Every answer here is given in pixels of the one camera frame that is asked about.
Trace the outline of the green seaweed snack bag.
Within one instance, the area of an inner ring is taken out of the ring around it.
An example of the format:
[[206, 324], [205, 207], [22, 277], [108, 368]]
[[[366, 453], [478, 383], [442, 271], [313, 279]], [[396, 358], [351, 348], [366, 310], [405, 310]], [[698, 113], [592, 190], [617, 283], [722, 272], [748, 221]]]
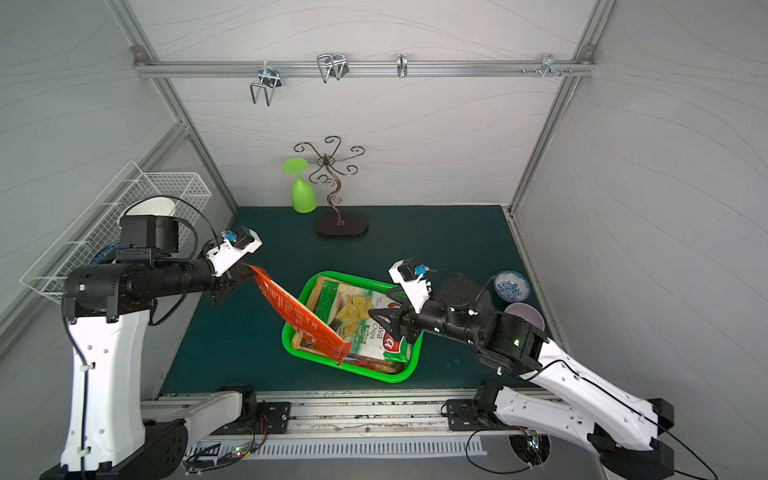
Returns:
[[371, 309], [393, 308], [394, 305], [384, 293], [325, 278], [320, 284], [314, 312], [351, 344], [350, 362], [379, 363], [399, 370], [411, 360], [412, 346], [394, 340], [369, 315]]

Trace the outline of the orange cheddar chips bag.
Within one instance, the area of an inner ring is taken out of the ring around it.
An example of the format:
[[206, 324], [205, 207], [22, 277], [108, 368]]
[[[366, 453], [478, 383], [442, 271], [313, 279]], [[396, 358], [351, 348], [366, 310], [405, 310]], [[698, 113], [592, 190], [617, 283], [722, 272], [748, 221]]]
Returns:
[[350, 353], [352, 344], [345, 342], [329, 325], [277, 284], [264, 269], [252, 265], [249, 268], [265, 299], [283, 320], [301, 333], [319, 353], [341, 364]]

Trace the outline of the brown Kettle chips bag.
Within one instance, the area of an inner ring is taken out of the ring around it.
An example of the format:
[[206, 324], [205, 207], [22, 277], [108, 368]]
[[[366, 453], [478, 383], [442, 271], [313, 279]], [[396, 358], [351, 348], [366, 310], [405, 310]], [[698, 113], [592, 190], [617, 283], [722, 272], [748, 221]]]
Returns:
[[403, 362], [393, 362], [354, 355], [347, 356], [344, 359], [344, 363], [387, 375], [400, 373], [406, 366]]

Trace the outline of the blue Sea Salt chips bag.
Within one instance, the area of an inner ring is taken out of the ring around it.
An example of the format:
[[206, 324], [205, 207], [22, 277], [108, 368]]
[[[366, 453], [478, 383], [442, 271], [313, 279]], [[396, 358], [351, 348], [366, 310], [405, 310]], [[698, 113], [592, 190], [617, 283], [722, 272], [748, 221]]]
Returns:
[[[312, 312], [315, 312], [317, 308], [319, 298], [322, 294], [323, 284], [326, 280], [327, 280], [327, 277], [324, 275], [319, 275], [315, 279], [315, 283], [313, 284], [313, 287], [305, 303], [305, 305]], [[291, 341], [291, 345], [295, 350], [298, 350], [298, 351], [306, 351], [310, 353], [316, 352], [316, 348], [305, 338], [303, 333], [300, 333], [298, 331], [295, 332], [294, 337]]]

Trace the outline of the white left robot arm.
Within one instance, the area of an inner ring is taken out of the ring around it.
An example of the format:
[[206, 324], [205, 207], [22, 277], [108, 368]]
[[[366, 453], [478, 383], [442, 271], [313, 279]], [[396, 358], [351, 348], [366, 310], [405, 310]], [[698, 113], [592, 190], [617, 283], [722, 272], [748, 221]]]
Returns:
[[258, 284], [283, 319], [335, 362], [352, 346], [245, 257], [260, 247], [245, 227], [216, 234], [195, 259], [178, 257], [173, 216], [126, 215], [115, 260], [72, 271], [61, 301], [73, 349], [71, 417], [59, 463], [49, 479], [161, 479], [188, 445], [247, 415], [240, 391], [222, 391], [165, 421], [144, 420], [140, 407], [142, 345], [162, 297], [208, 292], [221, 299], [246, 278]]

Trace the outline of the green plastic basket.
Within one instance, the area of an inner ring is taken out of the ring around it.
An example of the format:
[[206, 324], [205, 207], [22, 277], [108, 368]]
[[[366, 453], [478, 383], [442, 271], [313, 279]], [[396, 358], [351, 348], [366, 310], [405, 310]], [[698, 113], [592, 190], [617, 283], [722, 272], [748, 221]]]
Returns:
[[[307, 298], [310, 294], [310, 291], [313, 287], [313, 284], [315, 283], [315, 279], [319, 275], [324, 275], [330, 279], [341, 281], [357, 287], [363, 287], [363, 288], [375, 290], [377, 292], [381, 292], [384, 294], [386, 291], [394, 287], [392, 284], [389, 284], [389, 283], [383, 283], [380, 281], [365, 279], [362, 277], [357, 277], [357, 276], [339, 273], [339, 272], [326, 271], [326, 272], [318, 273], [313, 277], [311, 277], [309, 280], [307, 280], [298, 298], [298, 301], [301, 302], [302, 304], [305, 305]], [[296, 331], [293, 327], [291, 327], [290, 325], [285, 325], [283, 327], [282, 334], [281, 334], [282, 345], [286, 350], [286, 352], [288, 352], [290, 355], [300, 358], [302, 360], [307, 360], [312, 363], [320, 364], [320, 365], [327, 366], [337, 370], [346, 371], [355, 375], [364, 376], [364, 377], [371, 378], [371, 379], [385, 382], [385, 383], [390, 383], [390, 384], [400, 383], [405, 381], [409, 377], [411, 377], [411, 375], [415, 372], [416, 367], [418, 365], [418, 361], [420, 359], [422, 340], [420, 338], [414, 341], [407, 341], [405, 339], [402, 339], [401, 341], [404, 341], [405, 343], [408, 343], [412, 346], [411, 360], [406, 364], [405, 369], [402, 372], [394, 375], [387, 375], [387, 374], [363, 369], [357, 366], [345, 364], [344, 361], [341, 364], [337, 364], [333, 359], [326, 357], [322, 353], [319, 353], [317, 350], [315, 353], [295, 350], [291, 345], [291, 341], [294, 337], [295, 332]]]

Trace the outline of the blue patterned ceramic bowl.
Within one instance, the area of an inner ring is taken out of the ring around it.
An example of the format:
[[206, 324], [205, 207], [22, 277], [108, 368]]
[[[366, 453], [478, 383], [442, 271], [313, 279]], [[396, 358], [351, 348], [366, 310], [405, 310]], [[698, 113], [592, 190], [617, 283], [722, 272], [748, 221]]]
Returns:
[[118, 248], [119, 242], [114, 242], [105, 246], [90, 260], [90, 264], [104, 265], [114, 263]]

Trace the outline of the white ceramic bowl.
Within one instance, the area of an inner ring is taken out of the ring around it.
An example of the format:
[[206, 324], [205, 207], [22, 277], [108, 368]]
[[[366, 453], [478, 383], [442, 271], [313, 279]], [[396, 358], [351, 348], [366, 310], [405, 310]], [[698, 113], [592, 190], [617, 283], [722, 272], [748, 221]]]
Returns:
[[176, 202], [167, 197], [154, 197], [145, 199], [136, 205], [128, 207], [124, 216], [166, 216], [170, 217], [176, 210]]

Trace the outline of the pink round bowl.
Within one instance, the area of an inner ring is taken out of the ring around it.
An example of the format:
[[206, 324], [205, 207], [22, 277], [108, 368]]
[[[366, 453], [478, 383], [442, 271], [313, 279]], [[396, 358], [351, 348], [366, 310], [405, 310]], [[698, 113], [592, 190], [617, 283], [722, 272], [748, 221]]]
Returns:
[[542, 331], [546, 330], [546, 321], [543, 315], [530, 304], [524, 302], [512, 303], [505, 308], [505, 312], [509, 315], [522, 318]]

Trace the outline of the dark metal ornament stand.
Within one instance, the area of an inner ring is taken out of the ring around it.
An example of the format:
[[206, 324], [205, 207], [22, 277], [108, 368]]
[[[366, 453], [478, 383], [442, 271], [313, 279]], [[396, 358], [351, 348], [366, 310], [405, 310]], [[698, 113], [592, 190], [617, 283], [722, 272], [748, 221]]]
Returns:
[[338, 160], [336, 154], [342, 145], [342, 139], [336, 135], [327, 136], [324, 139], [327, 145], [333, 145], [331, 153], [320, 153], [311, 142], [299, 142], [294, 145], [296, 153], [303, 153], [311, 149], [317, 157], [317, 168], [308, 175], [309, 181], [314, 185], [326, 185], [330, 188], [326, 196], [326, 203], [331, 212], [320, 214], [314, 222], [315, 232], [327, 238], [353, 238], [363, 235], [368, 230], [368, 221], [358, 213], [343, 213], [340, 210], [342, 199], [342, 178], [352, 177], [359, 172], [359, 168], [351, 163], [352, 159], [366, 153], [363, 146], [350, 147], [350, 155]]

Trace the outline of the green plastic wine glass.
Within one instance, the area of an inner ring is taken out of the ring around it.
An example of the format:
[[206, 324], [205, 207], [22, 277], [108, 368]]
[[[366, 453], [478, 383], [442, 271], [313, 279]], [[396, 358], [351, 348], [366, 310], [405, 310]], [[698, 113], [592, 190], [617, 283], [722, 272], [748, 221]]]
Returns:
[[317, 208], [317, 198], [313, 187], [301, 177], [309, 167], [302, 158], [291, 158], [283, 163], [283, 171], [295, 176], [291, 187], [291, 200], [294, 210], [300, 214], [308, 214]]

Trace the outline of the metal corner hook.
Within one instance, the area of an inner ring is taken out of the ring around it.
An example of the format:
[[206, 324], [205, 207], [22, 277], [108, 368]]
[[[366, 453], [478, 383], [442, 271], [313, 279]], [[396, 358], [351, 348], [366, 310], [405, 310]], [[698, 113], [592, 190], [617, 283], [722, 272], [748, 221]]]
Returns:
[[564, 76], [570, 76], [573, 73], [573, 70], [571, 68], [561, 68], [558, 67], [555, 64], [554, 59], [551, 55], [546, 55], [542, 60], [541, 64], [533, 69], [527, 69], [527, 68], [521, 68], [520, 72], [524, 76], [529, 75], [536, 75], [539, 78], [546, 78], [546, 77], [564, 77]]

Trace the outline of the metal clip hook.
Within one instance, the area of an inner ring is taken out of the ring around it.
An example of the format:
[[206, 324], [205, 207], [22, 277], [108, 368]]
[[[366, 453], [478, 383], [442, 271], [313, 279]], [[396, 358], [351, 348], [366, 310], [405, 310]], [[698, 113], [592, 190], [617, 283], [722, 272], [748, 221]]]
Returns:
[[321, 79], [327, 83], [331, 78], [341, 80], [349, 73], [347, 58], [340, 53], [324, 53], [316, 59]]

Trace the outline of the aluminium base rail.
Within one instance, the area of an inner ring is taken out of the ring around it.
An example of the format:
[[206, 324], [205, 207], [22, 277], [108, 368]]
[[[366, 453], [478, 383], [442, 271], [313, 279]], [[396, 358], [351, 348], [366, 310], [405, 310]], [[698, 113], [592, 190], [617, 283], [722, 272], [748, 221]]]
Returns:
[[189, 447], [216, 461], [249, 444], [249, 460], [421, 459], [486, 456], [482, 433], [453, 431], [446, 405], [470, 389], [385, 389], [259, 392], [277, 415], [266, 435], [224, 428]]

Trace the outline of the aluminium top rail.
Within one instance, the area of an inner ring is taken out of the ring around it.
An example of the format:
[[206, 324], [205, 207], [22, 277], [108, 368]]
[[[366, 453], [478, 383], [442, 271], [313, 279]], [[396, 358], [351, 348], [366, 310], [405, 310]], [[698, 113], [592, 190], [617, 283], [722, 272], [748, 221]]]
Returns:
[[[257, 72], [265, 63], [277, 70], [282, 80], [286, 79], [321, 79], [316, 60], [310, 61], [160, 61], [154, 59], [142, 46], [131, 48], [134, 69], [142, 78], [257, 78]], [[396, 57], [383, 61], [349, 60], [349, 73], [343, 78], [399, 78], [396, 69]], [[514, 78], [537, 77], [524, 76], [521, 68], [533, 69], [541, 64], [541, 59], [534, 60], [413, 60], [408, 58], [406, 78]], [[581, 59], [559, 60], [555, 64], [561, 68], [571, 68], [573, 73], [564, 77], [591, 76], [597, 65], [590, 56]]]

